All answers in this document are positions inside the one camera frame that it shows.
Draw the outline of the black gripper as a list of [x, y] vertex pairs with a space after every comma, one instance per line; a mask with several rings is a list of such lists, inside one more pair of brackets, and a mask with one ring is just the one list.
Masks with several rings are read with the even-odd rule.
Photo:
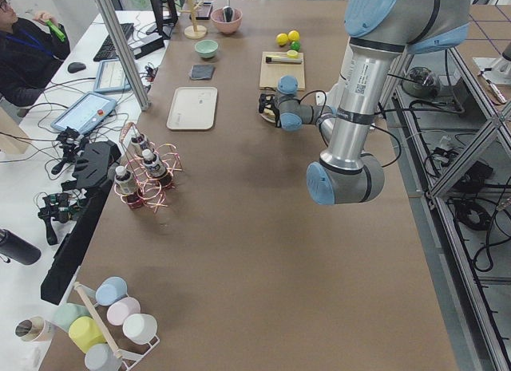
[[275, 127], [276, 128], [280, 128], [280, 119], [279, 119], [279, 107], [278, 105], [276, 104], [275, 101], [272, 102], [272, 105], [271, 105], [271, 110], [274, 114], [274, 119], [275, 119]]

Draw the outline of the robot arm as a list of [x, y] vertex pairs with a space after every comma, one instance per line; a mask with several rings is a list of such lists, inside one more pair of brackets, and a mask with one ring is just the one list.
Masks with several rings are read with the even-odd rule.
[[339, 106], [303, 105], [293, 76], [279, 79], [273, 104], [286, 131], [314, 124], [327, 148], [307, 168], [307, 188], [318, 204], [364, 203], [381, 192], [382, 165], [364, 144], [393, 60], [402, 53], [440, 51], [468, 34], [471, 0], [349, 0], [344, 27], [352, 51]]

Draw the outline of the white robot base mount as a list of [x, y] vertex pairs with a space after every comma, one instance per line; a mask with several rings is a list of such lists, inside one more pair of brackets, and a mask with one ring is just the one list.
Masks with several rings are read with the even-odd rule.
[[343, 57], [343, 63], [339, 71], [339, 79], [325, 94], [323, 93], [315, 94], [315, 101], [318, 106], [322, 107], [323, 103], [326, 103], [326, 108], [331, 110], [333, 113], [336, 113], [341, 101], [341, 97], [343, 95], [345, 85], [347, 83], [347, 79], [351, 74], [352, 58], [353, 51], [350, 45], [347, 44]]

